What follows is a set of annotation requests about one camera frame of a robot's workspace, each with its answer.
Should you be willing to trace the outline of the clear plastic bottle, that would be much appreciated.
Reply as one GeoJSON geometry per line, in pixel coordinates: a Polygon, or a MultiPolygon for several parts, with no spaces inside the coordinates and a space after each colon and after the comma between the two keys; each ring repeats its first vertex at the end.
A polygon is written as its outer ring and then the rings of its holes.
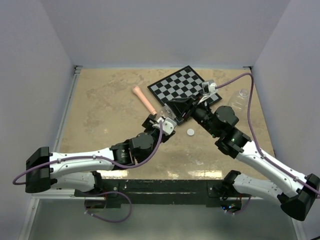
{"type": "Polygon", "coordinates": [[[235,113],[242,113],[248,107],[249,95],[250,93],[246,88],[235,91],[228,101],[228,106],[235,113]]]}
{"type": "Polygon", "coordinates": [[[174,114],[173,110],[168,106],[164,105],[156,114],[156,120],[163,118],[163,119],[171,119],[173,121],[176,120],[176,115],[174,114]]]}

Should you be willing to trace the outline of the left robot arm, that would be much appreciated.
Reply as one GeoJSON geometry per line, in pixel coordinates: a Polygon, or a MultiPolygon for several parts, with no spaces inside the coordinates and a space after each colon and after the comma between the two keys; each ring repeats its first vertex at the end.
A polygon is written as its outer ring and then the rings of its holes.
{"type": "Polygon", "coordinates": [[[149,115],[142,124],[143,132],[111,147],[78,153],[40,147],[26,161],[25,191],[35,194],[62,188],[99,196],[104,184],[97,171],[127,170],[147,163],[160,144],[175,134],[176,126],[169,117],[149,115]]]}

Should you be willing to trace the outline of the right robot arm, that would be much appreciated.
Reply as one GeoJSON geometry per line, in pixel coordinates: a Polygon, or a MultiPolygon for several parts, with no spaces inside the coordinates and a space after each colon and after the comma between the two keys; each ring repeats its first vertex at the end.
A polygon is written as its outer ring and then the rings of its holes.
{"type": "Polygon", "coordinates": [[[219,106],[215,112],[194,97],[174,98],[167,106],[179,120],[193,118],[213,138],[224,154],[257,170],[266,180],[250,178],[231,171],[224,178],[223,192],[270,200],[291,218],[304,221],[320,192],[320,178],[300,173],[262,150],[256,139],[236,128],[239,119],[230,106],[219,106]]]}

